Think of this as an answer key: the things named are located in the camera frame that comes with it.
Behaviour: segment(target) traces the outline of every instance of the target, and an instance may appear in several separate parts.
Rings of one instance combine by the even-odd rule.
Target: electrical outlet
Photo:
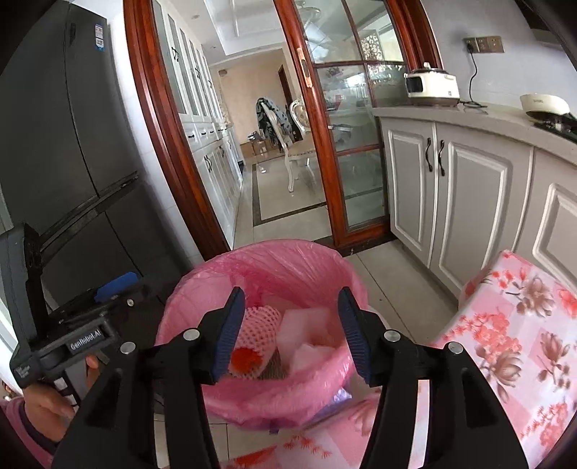
[[[472,52],[474,54],[478,54],[479,53],[479,45],[477,44],[477,38],[464,38],[463,39],[465,41],[465,46],[471,46],[471,48],[473,49]]]
[[[479,45],[479,52],[481,54],[487,54],[491,52],[487,38],[477,38],[477,45]]]
[[[501,36],[489,36],[487,42],[489,43],[489,51],[497,53],[505,52]]]

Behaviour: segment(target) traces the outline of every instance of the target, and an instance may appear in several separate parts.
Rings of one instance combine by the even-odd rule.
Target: dark gray refrigerator
[[[125,334],[150,345],[186,265],[140,169],[107,21],[57,0],[0,75],[0,187],[14,224],[66,240],[44,268],[57,303],[127,271],[151,279],[158,295]]]

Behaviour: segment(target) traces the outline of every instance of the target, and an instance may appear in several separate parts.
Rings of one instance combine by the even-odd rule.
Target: power cord
[[[475,73],[473,74],[473,76],[471,77],[471,80],[469,81],[469,100],[468,101],[461,101],[461,102],[463,103],[463,106],[465,106],[465,107],[473,107],[476,109],[480,109],[482,107],[487,107],[487,106],[484,106],[481,103],[478,103],[477,101],[475,101],[473,99],[473,96],[471,95],[471,87],[473,86],[473,80],[475,79],[475,77],[479,73],[479,69],[477,67],[477,63],[475,62],[475,56],[473,55],[473,47],[471,46],[471,44],[467,44],[467,50],[469,51],[469,54],[471,54],[471,59],[473,60],[473,65],[475,66]]]

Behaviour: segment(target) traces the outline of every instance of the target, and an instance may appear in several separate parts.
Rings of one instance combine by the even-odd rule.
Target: floral tablecloth
[[[553,277],[502,252],[469,282],[460,310],[432,344],[458,341],[495,391],[535,468],[577,407],[577,299]],[[428,387],[419,384],[409,469],[421,467],[428,427]],[[225,469],[356,469],[378,403],[374,393],[282,445],[222,463]]]

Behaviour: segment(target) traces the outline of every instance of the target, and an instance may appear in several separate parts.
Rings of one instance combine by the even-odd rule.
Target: wall socket panel
[[[482,36],[478,38],[465,38],[465,44],[469,44],[473,48],[473,54],[502,54],[503,41],[501,36]]]

